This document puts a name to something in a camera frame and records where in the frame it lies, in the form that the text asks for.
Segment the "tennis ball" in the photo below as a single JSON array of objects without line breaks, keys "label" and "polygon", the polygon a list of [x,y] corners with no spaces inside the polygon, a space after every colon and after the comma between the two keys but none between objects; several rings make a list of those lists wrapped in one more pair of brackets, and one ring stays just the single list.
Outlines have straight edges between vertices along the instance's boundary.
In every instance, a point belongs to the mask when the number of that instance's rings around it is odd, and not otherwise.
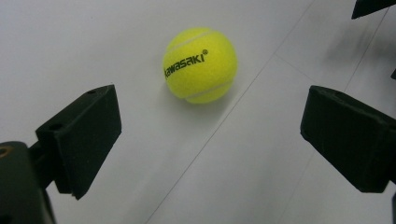
[{"label": "tennis ball", "polygon": [[219,99],[233,85],[237,59],[225,35],[198,27],[178,34],[163,57],[169,90],[193,104]]}]

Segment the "kawasaki logo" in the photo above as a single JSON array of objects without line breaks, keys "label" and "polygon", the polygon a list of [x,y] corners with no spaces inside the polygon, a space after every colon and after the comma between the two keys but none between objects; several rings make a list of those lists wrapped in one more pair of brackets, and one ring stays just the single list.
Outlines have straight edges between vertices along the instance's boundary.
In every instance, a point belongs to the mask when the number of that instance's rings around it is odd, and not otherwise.
[{"label": "kawasaki logo", "polygon": [[171,66],[169,66],[168,68],[166,68],[164,70],[165,77],[168,78],[174,72],[176,72],[177,70],[180,70],[180,69],[185,68],[187,66],[191,66],[191,65],[194,65],[196,63],[204,63],[205,62],[205,56],[208,53],[209,52],[207,51],[207,49],[204,49],[202,51],[202,54],[197,54],[195,56],[190,56],[188,58],[180,60],[180,62],[172,64]]}]

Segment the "tennis ball seam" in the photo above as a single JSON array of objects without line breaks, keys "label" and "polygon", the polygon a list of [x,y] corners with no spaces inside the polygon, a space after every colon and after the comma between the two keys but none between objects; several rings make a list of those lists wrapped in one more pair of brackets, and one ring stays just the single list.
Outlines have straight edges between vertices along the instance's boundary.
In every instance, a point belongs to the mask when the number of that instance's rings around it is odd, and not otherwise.
[{"label": "tennis ball seam", "polygon": [[192,41],[194,41],[196,39],[199,39],[199,38],[204,37],[206,35],[210,35],[210,34],[212,34],[214,32],[215,32],[214,30],[205,31],[205,32],[203,32],[203,33],[201,33],[199,35],[196,35],[196,36],[188,39],[188,40],[185,40],[185,41],[183,41],[183,42],[181,42],[179,44],[176,44],[172,48],[170,48],[168,51],[166,51],[166,54],[168,54],[168,53],[170,53],[170,52],[172,52],[172,51],[174,51],[176,49],[179,49],[179,48],[183,47],[184,45],[187,45],[187,44],[189,44],[190,42],[192,42]]},{"label": "tennis ball seam", "polygon": [[200,97],[200,96],[205,95],[205,94],[207,94],[207,93],[209,93],[211,91],[215,91],[217,89],[220,89],[220,88],[222,88],[224,86],[227,86],[227,85],[230,85],[232,83],[233,83],[233,81],[224,82],[224,83],[221,83],[221,85],[215,86],[215,87],[213,87],[213,88],[211,88],[209,90],[201,91],[201,92],[197,92],[195,94],[189,95],[189,96],[185,97],[184,99],[185,100],[189,100],[189,99],[192,99],[192,98]]}]

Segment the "white surface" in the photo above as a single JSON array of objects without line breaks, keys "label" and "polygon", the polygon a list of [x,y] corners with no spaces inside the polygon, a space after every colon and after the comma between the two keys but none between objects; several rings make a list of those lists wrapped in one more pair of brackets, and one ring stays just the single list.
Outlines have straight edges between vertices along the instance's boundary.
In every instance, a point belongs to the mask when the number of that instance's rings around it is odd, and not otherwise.
[{"label": "white surface", "polygon": [[[390,223],[393,185],[357,192],[299,135],[312,84],[396,117],[396,11],[351,21],[353,4],[1,2],[0,141],[32,145],[40,124],[113,83],[122,135],[80,201],[48,188],[59,224]],[[193,26],[222,31],[239,58],[210,105],[164,85],[165,47]]]}]

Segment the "white floor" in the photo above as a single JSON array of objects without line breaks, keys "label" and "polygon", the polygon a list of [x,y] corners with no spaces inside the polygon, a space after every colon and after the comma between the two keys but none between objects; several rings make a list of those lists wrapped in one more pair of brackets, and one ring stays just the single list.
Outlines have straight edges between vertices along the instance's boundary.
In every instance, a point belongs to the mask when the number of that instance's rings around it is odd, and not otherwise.
[{"label": "white floor", "polygon": [[[0,141],[35,129],[83,92],[115,84],[122,135],[80,201],[48,188],[66,223],[391,223],[383,194],[354,189],[300,136],[311,85],[396,118],[396,6],[351,20],[353,0],[0,3]],[[233,42],[238,75],[210,105],[164,84],[179,31]]]}]

